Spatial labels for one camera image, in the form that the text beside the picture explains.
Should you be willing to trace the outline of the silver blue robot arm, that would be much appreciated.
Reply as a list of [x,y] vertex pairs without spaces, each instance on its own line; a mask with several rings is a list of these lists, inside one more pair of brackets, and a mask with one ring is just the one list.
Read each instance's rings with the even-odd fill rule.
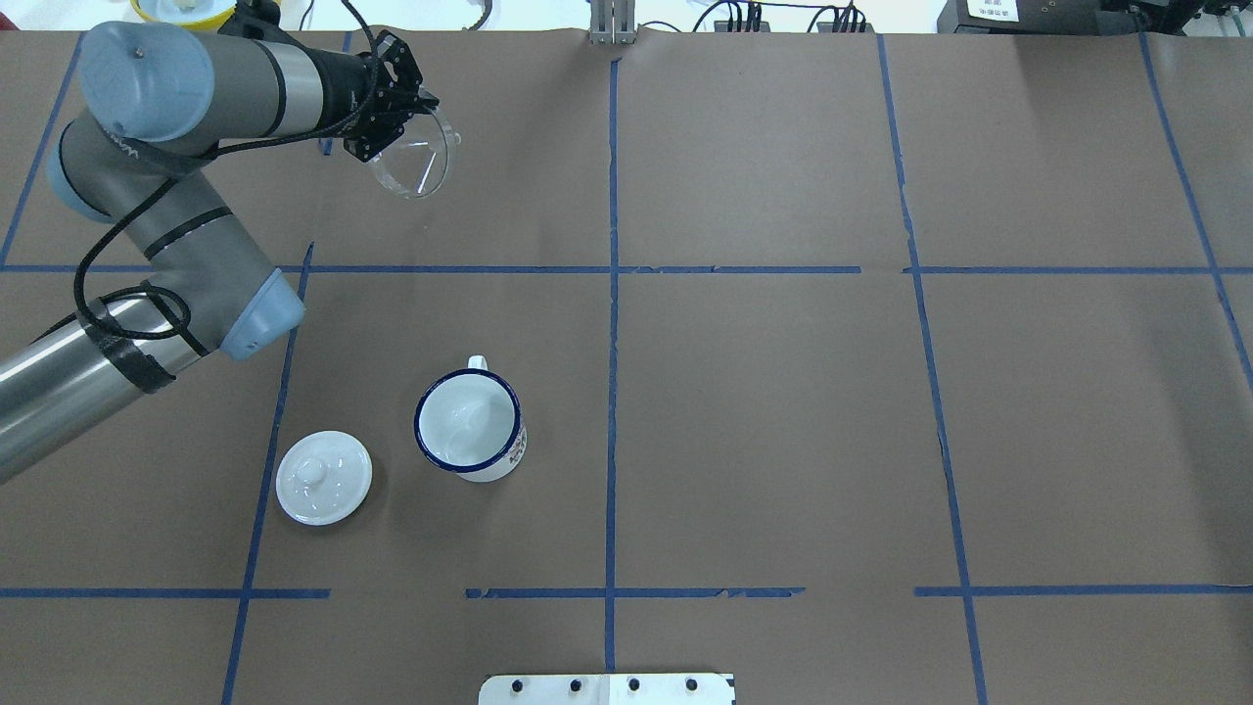
[[100,23],[81,36],[86,106],[53,147],[63,204],[108,224],[76,264],[74,308],[3,364],[10,481],[216,352],[246,359],[304,304],[205,178],[222,157],[340,139],[375,162],[415,116],[437,116],[410,46],[367,31],[327,53],[241,1],[214,33]]

